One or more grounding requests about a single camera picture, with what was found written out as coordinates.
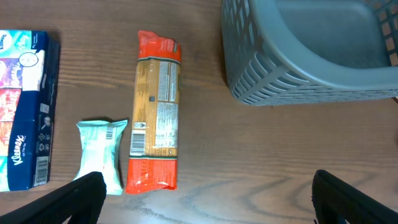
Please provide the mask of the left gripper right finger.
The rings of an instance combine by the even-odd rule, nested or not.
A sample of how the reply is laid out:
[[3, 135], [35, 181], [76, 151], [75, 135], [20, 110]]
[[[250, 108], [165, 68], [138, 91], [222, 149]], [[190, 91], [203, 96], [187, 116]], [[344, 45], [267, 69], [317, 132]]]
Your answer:
[[397, 223], [397, 212], [325, 170], [313, 177], [312, 203], [317, 224]]

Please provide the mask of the Kleenex tissue multipack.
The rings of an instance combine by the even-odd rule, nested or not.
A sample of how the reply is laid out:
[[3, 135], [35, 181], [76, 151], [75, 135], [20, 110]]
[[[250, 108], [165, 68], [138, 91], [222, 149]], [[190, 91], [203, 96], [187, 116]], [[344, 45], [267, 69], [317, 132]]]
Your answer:
[[42, 30], [1, 31], [1, 191], [49, 181], [60, 43]]

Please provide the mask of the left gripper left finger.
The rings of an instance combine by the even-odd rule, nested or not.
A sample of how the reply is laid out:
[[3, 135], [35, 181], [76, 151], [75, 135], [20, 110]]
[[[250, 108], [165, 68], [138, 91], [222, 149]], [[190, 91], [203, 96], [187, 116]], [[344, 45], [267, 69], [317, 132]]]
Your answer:
[[106, 198], [100, 172], [91, 172], [1, 216], [1, 223], [96, 223]]

